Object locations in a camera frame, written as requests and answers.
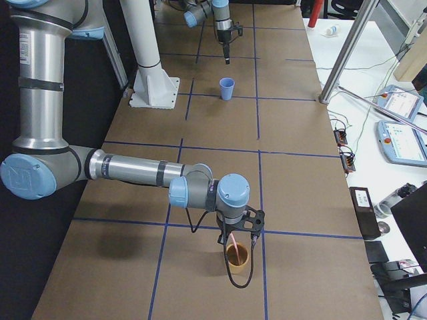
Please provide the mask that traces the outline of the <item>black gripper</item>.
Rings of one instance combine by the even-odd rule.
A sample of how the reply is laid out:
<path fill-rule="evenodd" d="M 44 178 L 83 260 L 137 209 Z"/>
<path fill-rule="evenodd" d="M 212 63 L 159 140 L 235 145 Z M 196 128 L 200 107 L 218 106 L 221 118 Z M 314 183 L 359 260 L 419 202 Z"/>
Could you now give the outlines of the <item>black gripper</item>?
<path fill-rule="evenodd" d="M 223 219 L 217 215 L 216 222 L 218 227 L 220 228 L 220 236 L 218 237 L 218 243 L 223 245 L 228 241 L 228 237 L 232 231 L 245 231 L 244 223 L 246 222 L 246 218 L 242 217 L 240 221 L 234 224 L 228 224 L 223 221 Z"/>
<path fill-rule="evenodd" d="M 226 64 L 230 64 L 230 42 L 232 41 L 232 28 L 218 29 L 216 31 L 218 41 L 223 47 L 224 60 Z"/>

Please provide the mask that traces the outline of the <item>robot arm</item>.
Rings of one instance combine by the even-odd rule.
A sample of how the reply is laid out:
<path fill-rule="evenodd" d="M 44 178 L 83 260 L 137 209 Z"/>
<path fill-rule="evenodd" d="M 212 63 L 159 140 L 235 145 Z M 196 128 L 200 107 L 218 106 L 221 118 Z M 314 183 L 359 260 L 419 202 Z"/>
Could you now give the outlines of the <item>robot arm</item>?
<path fill-rule="evenodd" d="M 214 179 L 202 163 L 184 165 L 126 157 L 70 145 L 62 136 L 66 38 L 101 39 L 101 1 L 10 1 L 19 28 L 21 134 L 1 164 L 1 180 L 14 195 L 47 197 L 80 180 L 111 179 L 165 187 L 169 203 L 214 212 L 225 244 L 250 221 L 250 186 L 232 173 Z"/>
<path fill-rule="evenodd" d="M 183 18 L 189 28 L 213 17 L 216 37 L 222 46 L 226 65 L 230 64 L 230 43 L 235 25 L 230 17 L 229 1 L 178 1 L 183 9 Z"/>

